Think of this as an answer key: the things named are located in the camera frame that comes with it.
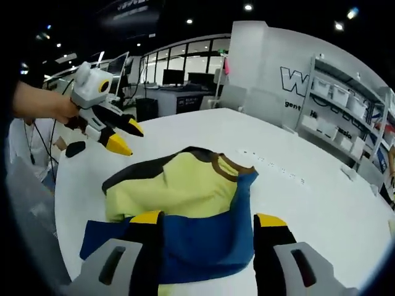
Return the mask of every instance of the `white table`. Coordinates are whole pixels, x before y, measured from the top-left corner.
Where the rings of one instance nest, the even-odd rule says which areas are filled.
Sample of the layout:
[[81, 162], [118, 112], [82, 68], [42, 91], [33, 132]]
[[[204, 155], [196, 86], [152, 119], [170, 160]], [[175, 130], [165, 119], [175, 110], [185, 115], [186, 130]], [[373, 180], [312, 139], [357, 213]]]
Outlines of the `white table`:
[[[228, 109], [184, 113], [141, 124], [145, 137], [123, 134], [132, 157], [108, 152], [88, 141], [87, 149], [61, 155], [55, 194], [56, 227], [62, 256], [72, 279], [88, 220], [105, 221], [101, 185], [132, 163], [163, 157], [188, 146], [224, 152], [241, 165], [254, 164], [259, 177], [251, 187], [251, 214], [285, 220], [297, 241], [309, 243], [335, 267], [346, 287], [361, 288], [389, 248], [388, 220], [395, 214], [358, 176], [352, 182], [342, 163], [313, 144], [276, 126]], [[305, 180], [306, 185], [241, 155], [248, 149]], [[256, 295], [252, 263], [223, 279], [177, 285], [172, 295]]]

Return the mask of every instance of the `black ceiling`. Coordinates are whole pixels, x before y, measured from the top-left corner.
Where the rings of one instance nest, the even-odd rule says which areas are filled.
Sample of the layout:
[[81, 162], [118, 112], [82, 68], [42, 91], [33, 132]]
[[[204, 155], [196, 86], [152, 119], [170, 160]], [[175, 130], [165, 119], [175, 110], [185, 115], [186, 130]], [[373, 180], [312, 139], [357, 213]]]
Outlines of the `black ceiling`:
[[[97, 12], [114, 2], [119, 5], [127, 1], [48, 1], [29, 27], [32, 36], [46, 31], [51, 39], [33, 40], [25, 51], [26, 60], [40, 64], [45, 74], [52, 75], [70, 66], [59, 65], [54, 60], [71, 52], [78, 55], [78, 60], [73, 62], [76, 65], [103, 50], [105, 59], [125, 51], [141, 55], [197, 36], [230, 33], [235, 20], [264, 20], [270, 27], [299, 31], [339, 46], [365, 62], [395, 89], [392, 1], [158, 0], [157, 5], [162, 3], [163, 9], [156, 37], [131, 34], [120, 39], [104, 31], [96, 21]], [[252, 12], [244, 11], [246, 2], [253, 3]], [[355, 6], [359, 14], [348, 20], [347, 12]], [[188, 18], [194, 20], [192, 25], [186, 24]], [[345, 22], [343, 32], [334, 30], [335, 20]], [[47, 25], [52, 26], [50, 30], [46, 29]]]

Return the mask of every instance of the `white shelving unit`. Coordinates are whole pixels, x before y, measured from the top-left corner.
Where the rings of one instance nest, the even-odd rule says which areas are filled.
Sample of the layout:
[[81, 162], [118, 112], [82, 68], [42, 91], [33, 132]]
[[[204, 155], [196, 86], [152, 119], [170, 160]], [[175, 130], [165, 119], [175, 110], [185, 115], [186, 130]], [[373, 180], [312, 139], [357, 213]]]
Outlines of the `white shelving unit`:
[[[339, 81], [341, 84], [345, 84], [349, 89], [353, 90], [355, 93], [358, 93], [364, 99], [368, 100], [370, 106], [368, 108], [368, 116], [366, 121], [356, 114], [354, 114], [351, 110], [347, 107], [339, 104], [338, 102], [334, 101], [331, 97], [325, 97], [314, 90], [312, 90], [312, 83], [316, 76], [320, 76], [321, 74], [327, 75], [331, 77], [333, 80]], [[376, 143], [373, 148], [369, 148], [366, 146], [365, 150], [370, 154], [370, 160], [373, 161], [375, 154], [377, 153], [380, 145], [389, 149], [387, 143], [383, 140], [383, 134], [385, 129], [385, 124], [388, 117], [388, 107], [389, 107], [389, 95], [390, 93], [386, 93], [385, 97], [380, 97], [374, 90], [372, 90], [369, 86], [367, 86], [363, 81], [360, 81], [355, 76], [351, 75], [350, 73], [346, 73], [345, 71], [339, 69], [338, 67], [331, 64], [329, 61], [325, 59], [321, 59], [317, 56], [313, 56], [311, 59], [310, 65], [310, 73], [309, 73], [309, 83], [307, 87], [307, 94], [306, 98], [303, 102], [302, 109], [300, 112], [299, 119], [297, 121], [296, 131], [299, 129], [303, 129], [310, 134], [324, 140], [329, 145], [332, 145], [335, 149], [342, 152], [345, 156], [352, 159], [355, 162], [359, 162], [353, 155], [351, 155], [348, 151], [344, 150], [340, 145], [335, 143], [334, 141], [328, 139], [325, 135], [318, 131], [313, 131], [311, 129], [306, 128], [305, 126], [301, 125], [301, 119], [304, 114], [304, 109], [306, 106], [307, 100], [314, 98], [316, 100], [320, 100], [327, 105], [329, 105], [332, 109], [336, 109], [337, 111], [341, 112], [343, 117], [349, 119], [353, 125], [356, 125], [361, 132], [365, 134], [373, 134], [376, 137]], [[372, 119], [373, 108], [377, 107], [379, 110], [383, 111], [383, 118], [381, 121], [380, 130], [377, 131], [374, 127], [370, 125], [370, 121]]]

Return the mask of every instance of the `computer monitor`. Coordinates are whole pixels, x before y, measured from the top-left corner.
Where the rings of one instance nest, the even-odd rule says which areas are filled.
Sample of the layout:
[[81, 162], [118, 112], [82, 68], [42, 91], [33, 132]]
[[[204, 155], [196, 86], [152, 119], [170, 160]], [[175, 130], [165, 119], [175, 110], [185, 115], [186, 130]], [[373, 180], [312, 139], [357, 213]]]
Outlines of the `computer monitor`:
[[163, 81], [162, 84], [184, 84], [184, 75], [185, 72], [183, 70], [163, 70]]
[[119, 83], [121, 80], [121, 76], [123, 73], [123, 69], [125, 68], [125, 62], [128, 57], [129, 52], [126, 52], [119, 57], [116, 57], [114, 60], [109, 62], [109, 66], [107, 68], [107, 72], [113, 74], [112, 82], [110, 85], [110, 93], [118, 94]]
[[214, 74], [188, 73], [188, 81], [193, 84], [200, 84], [207, 88], [211, 88], [214, 85]]

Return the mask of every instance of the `desk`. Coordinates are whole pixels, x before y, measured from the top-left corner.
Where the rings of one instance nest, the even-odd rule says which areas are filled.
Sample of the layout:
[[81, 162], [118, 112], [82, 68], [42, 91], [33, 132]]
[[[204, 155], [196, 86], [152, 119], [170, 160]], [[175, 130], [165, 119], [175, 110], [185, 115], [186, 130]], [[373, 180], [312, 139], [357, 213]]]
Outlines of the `desk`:
[[[184, 113], [141, 124], [144, 138], [125, 136], [132, 157], [87, 142], [74, 158], [60, 157], [55, 192], [57, 235], [72, 279], [81, 268], [78, 254], [88, 220], [104, 221], [102, 182], [133, 163], [163, 157], [188, 146], [224, 152], [249, 165], [238, 149], [248, 149], [302, 177], [301, 186], [254, 163], [259, 172], [251, 186], [251, 214], [275, 215], [288, 223], [297, 241], [309, 243], [335, 267], [346, 287], [361, 287], [391, 242], [388, 204], [375, 197], [359, 176], [351, 182], [332, 155], [264, 121], [229, 109]], [[256, 295], [252, 263], [223, 279], [177, 285], [172, 295]]]
[[[198, 101], [201, 104], [204, 96], [213, 95], [214, 93], [211, 91], [167, 91], [159, 88], [147, 88], [147, 95], [145, 95], [145, 89], [142, 87], [138, 89], [136, 96], [143, 96], [157, 100], [159, 117], [163, 117], [189, 112], [187, 107], [188, 100], [191, 101], [190, 103]], [[198, 107], [194, 108], [193, 111], [199, 110], [200, 104], [198, 104]]]

